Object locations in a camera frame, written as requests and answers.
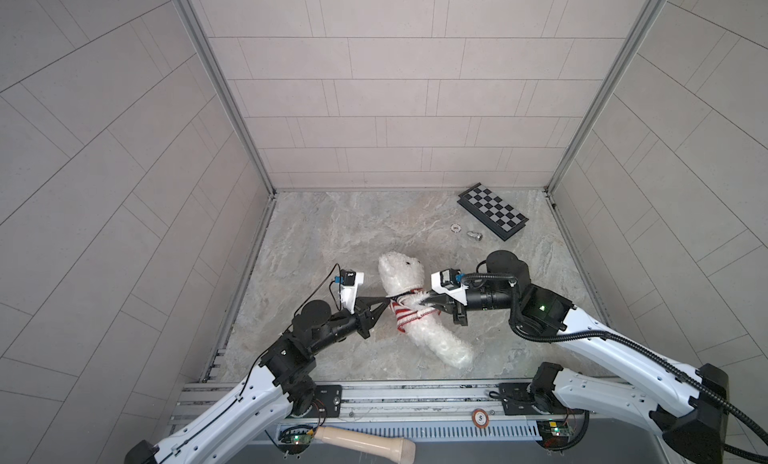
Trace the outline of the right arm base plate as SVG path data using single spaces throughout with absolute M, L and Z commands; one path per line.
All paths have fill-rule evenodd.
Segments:
M 497 394 L 506 416 L 539 415 L 535 399 L 526 382 L 505 382 L 498 386 Z

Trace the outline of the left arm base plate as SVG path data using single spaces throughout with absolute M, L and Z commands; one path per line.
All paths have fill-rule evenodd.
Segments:
M 343 387 L 338 384 L 318 385 L 315 388 L 309 408 L 300 418 L 338 418 L 342 403 Z

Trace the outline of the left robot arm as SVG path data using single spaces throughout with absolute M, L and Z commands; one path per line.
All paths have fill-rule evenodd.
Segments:
M 255 437 L 312 406 L 315 356 L 351 334 L 370 337 L 387 310 L 387 297 L 357 298 L 351 311 L 334 313 L 322 300 L 304 304 L 289 328 L 222 399 L 180 431 L 130 449 L 126 463 L 225 463 Z

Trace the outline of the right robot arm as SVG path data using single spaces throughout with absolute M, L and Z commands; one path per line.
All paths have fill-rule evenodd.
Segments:
M 483 264 L 484 272 L 446 269 L 433 274 L 422 306 L 452 314 L 459 325 L 466 325 L 470 312 L 507 309 L 509 326 L 518 337 L 559 345 L 618 378 L 602 382 L 543 363 L 529 385 L 540 411 L 573 409 L 624 421 L 661 437 L 693 463 L 720 463 L 725 454 L 766 462 L 766 456 L 726 441 L 731 418 L 760 440 L 766 440 L 767 432 L 730 402 L 729 377 L 722 369 L 677 362 L 610 329 L 571 300 L 534 284 L 528 265 L 512 252 L 495 251 Z

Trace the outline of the red white striped sweater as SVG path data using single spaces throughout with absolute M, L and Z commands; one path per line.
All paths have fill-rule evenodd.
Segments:
M 422 302 L 429 296 L 423 289 L 413 289 L 408 292 L 393 296 L 389 301 L 397 330 L 406 333 L 406 326 L 429 315 L 439 316 L 441 311 Z

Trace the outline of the white teddy bear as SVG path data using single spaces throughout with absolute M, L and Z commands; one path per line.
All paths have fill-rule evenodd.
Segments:
M 385 253 L 378 259 L 378 272 L 387 296 L 413 289 L 424 290 L 424 267 L 416 258 L 398 252 Z M 457 369 L 468 369 L 472 365 L 472 347 L 446 328 L 440 315 L 429 315 L 407 325 L 405 335 L 417 346 L 434 353 L 446 365 Z

